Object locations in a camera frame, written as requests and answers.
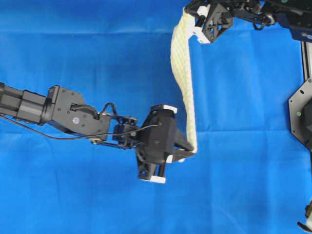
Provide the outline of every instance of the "yellow towel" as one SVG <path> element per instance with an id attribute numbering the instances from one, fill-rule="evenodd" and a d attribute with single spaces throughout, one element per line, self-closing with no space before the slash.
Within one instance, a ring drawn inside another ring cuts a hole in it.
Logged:
<path id="1" fill-rule="evenodd" d="M 194 109 L 194 95 L 192 84 L 191 59 L 189 38 L 193 35 L 195 18 L 186 14 L 183 10 L 182 18 L 175 27 L 171 41 L 171 67 L 183 96 L 183 102 L 187 113 L 187 140 L 194 146 L 197 152 L 197 136 Z"/>

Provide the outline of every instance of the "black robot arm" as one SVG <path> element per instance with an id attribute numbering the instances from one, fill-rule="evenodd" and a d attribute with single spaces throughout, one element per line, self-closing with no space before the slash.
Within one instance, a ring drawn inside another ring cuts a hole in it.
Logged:
<path id="1" fill-rule="evenodd" d="M 113 113 L 106 109 L 111 106 Z M 42 96 L 0 83 L 0 118 L 56 140 L 88 139 L 92 144 L 136 151 L 139 178 L 164 183 L 166 163 L 191 157 L 193 146 L 177 128 L 177 109 L 157 105 L 141 127 L 137 119 L 117 115 L 114 104 L 107 103 L 101 112 L 86 105 L 82 95 L 61 86 L 53 86 Z M 112 120 L 117 122 L 108 133 Z M 40 133 L 22 123 L 49 124 L 74 137 L 58 138 Z M 107 142 L 108 136 L 116 143 Z"/>
<path id="2" fill-rule="evenodd" d="M 234 17 L 253 23 L 255 30 L 279 23 L 293 39 L 312 42 L 311 0 L 193 0 L 185 12 L 198 18 L 195 28 L 201 30 L 194 34 L 210 43 L 233 25 Z"/>

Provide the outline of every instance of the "black cable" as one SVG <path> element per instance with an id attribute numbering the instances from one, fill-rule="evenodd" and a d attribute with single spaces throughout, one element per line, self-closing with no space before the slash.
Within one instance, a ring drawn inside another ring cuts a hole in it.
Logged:
<path id="1" fill-rule="evenodd" d="M 98 119 L 98 112 L 96 111 L 94 107 L 89 106 L 89 105 L 72 105 L 70 110 L 72 111 L 81 110 L 81 111 L 86 111 L 86 112 L 92 112 L 92 115 Z"/>
<path id="2" fill-rule="evenodd" d="M 264 27 L 266 26 L 265 23 L 261 24 L 261 26 L 258 28 L 258 26 L 253 23 L 253 28 L 256 30 L 256 31 L 261 31 L 262 29 L 264 29 Z"/>
<path id="3" fill-rule="evenodd" d="M 115 107 L 115 105 L 114 105 L 112 102 L 108 102 L 108 103 L 105 104 L 105 106 L 104 106 L 104 108 L 103 108 L 103 110 L 102 110 L 102 113 L 105 112 L 106 109 L 107 109 L 109 106 L 112 107 L 112 111 L 113 111 L 114 115 L 116 116 L 116 115 L 117 115 L 116 107 Z"/>
<path id="4" fill-rule="evenodd" d="M 117 116 L 117 111 L 116 111 L 115 104 L 113 104 L 112 102 L 106 103 L 105 106 L 103 107 L 102 112 L 101 112 L 100 114 L 104 113 L 104 112 L 106 111 L 106 109 L 107 109 L 109 106 L 112 107 L 112 111 L 113 111 L 114 116 Z"/>
<path id="5" fill-rule="evenodd" d="M 79 137 L 70 137 L 70 138 L 61 138 L 61 137 L 53 137 L 53 136 L 49 136 L 47 134 L 44 134 L 42 132 L 39 132 L 33 128 L 30 128 L 24 124 L 21 124 L 21 123 L 18 123 L 10 118 L 7 118 L 3 115 L 0 115 L 0 118 L 6 120 L 6 121 L 9 121 L 13 124 L 16 124 L 20 127 L 23 127 L 23 128 L 26 128 L 34 133 L 37 133 L 41 136 L 44 136 L 44 137 L 47 137 L 49 139 L 53 139 L 53 140 L 79 140 L 79 139 L 86 139 L 86 138 L 90 138 L 90 137 L 101 137 L 101 136 L 123 136 L 123 135 L 126 135 L 126 134 L 130 134 L 130 133 L 136 133 L 136 132 L 139 132 L 139 131 L 142 131 L 144 129 L 147 129 L 147 128 L 151 128 L 151 127 L 158 127 L 158 125 L 148 125 L 148 126 L 145 126 L 145 127 L 142 127 L 142 128 L 139 128 L 139 129 L 136 129 L 136 130 L 133 130 L 133 131 L 129 131 L 129 132 L 126 132 L 126 133 L 102 133 L 102 134 L 95 134 L 95 135 L 88 135 L 88 136 L 79 136 Z"/>

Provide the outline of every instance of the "blue fabric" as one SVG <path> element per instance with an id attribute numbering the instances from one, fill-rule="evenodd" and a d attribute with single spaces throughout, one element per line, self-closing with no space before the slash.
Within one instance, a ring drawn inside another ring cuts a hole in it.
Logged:
<path id="1" fill-rule="evenodd" d="M 46 94 L 59 84 L 98 110 L 114 102 L 142 123 L 179 111 L 170 42 L 187 0 L 3 0 L 0 80 Z M 133 151 L 52 141 L 0 121 L 0 227 L 6 234 L 300 233 L 309 152 L 290 134 L 287 99 L 303 83 L 300 43 L 279 26 L 190 40 L 198 154 L 137 179 Z M 64 137 L 50 126 L 37 127 Z"/>

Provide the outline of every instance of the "screw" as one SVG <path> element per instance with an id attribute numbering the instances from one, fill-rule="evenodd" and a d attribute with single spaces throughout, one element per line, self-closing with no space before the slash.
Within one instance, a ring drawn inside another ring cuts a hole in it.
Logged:
<path id="1" fill-rule="evenodd" d="M 74 124 L 79 124 L 80 119 L 78 117 L 73 118 L 73 123 Z"/>

